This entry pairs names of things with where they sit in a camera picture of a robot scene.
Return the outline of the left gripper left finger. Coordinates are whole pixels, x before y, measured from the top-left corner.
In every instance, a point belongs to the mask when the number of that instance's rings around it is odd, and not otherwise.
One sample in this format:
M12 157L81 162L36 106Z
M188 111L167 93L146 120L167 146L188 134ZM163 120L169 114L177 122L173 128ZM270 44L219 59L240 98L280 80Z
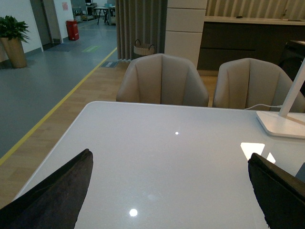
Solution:
M2 229L72 229L87 195L93 154L83 150L0 210Z

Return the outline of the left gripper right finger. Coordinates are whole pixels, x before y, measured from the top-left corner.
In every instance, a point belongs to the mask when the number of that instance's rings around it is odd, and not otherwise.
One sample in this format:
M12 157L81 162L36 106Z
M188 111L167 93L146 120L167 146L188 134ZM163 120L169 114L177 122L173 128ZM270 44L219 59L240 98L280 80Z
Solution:
M305 183L253 153L248 173L257 202L271 229L305 227Z

